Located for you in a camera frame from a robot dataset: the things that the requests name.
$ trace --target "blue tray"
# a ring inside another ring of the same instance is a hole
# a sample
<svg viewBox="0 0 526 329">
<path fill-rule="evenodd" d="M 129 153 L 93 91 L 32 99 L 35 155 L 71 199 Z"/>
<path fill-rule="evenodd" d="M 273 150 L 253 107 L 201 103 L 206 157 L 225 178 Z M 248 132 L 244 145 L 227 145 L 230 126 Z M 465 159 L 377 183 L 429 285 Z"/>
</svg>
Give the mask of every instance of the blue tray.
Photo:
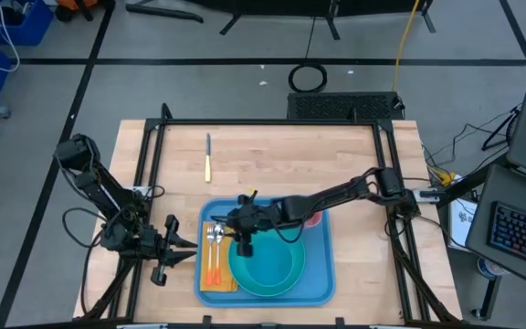
<svg viewBox="0 0 526 329">
<path fill-rule="evenodd" d="M 271 198 L 258 197 L 258 205 L 269 205 Z M 239 207 L 236 198 L 216 198 L 206 203 L 200 211 L 198 224 L 198 250 L 201 249 L 202 224 L 211 221 L 210 216 L 224 216 Z M 306 249 L 306 266 L 301 278 L 289 291 L 275 297 L 258 297 L 242 288 L 236 292 L 201 292 L 200 258 L 196 254 L 195 294 L 198 300 L 210 307 L 290 307 L 317 306 L 329 301 L 336 290 L 334 258 L 328 212 L 322 212 L 321 223 L 305 228 L 301 238 Z"/>
</svg>

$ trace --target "desk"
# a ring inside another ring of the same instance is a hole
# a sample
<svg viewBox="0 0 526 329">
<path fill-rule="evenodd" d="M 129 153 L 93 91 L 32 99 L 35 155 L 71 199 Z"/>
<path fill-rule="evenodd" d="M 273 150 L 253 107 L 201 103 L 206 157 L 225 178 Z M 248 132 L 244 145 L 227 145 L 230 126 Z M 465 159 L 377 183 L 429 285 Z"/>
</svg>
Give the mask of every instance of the desk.
<svg viewBox="0 0 526 329">
<path fill-rule="evenodd" d="M 133 183 L 143 127 L 144 121 L 121 122 L 110 172 L 123 186 Z M 394 122 L 394 131 L 404 176 L 427 177 L 416 123 Z M 205 183 L 204 174 L 206 133 L 212 136 L 210 184 Z M 382 140 L 388 155 L 386 139 Z M 152 152 L 148 157 L 143 175 L 146 179 Z M 157 175 L 157 185 L 163 186 L 166 194 L 154 199 L 151 222 L 163 231 L 166 215 L 175 214 L 180 220 L 180 236 L 196 241 L 198 214 L 210 198 L 248 193 L 250 187 L 256 188 L 260 196 L 311 194 L 376 165 L 370 127 L 166 125 Z M 411 188 L 428 186 L 428 182 L 421 181 L 405 184 Z M 421 211 L 425 217 L 437 220 L 435 206 L 422 205 Z M 212 315 L 215 324 L 334 324 L 336 317 L 344 317 L 347 324 L 401 324 L 394 256 L 384 234 L 384 208 L 369 201 L 351 202 L 330 209 L 330 218 L 336 293 L 323 306 L 240 310 L 205 307 L 194 293 L 195 258 L 168 269 L 165 287 L 150 282 L 155 264 L 146 261 L 135 322 L 201 323 L 204 315 Z M 416 219 L 413 223 L 424 279 L 448 310 L 461 318 L 441 231 L 425 221 Z M 101 248 L 92 251 L 86 294 L 89 308 L 112 280 L 117 261 L 114 252 Z M 413 298 L 413 317 L 418 318 L 415 286 L 408 277 L 407 283 Z M 126 281 L 122 301 L 127 301 L 129 289 Z M 125 314 L 124 308 L 122 305 L 119 314 Z M 78 315 L 79 301 L 75 311 Z"/>
</svg>

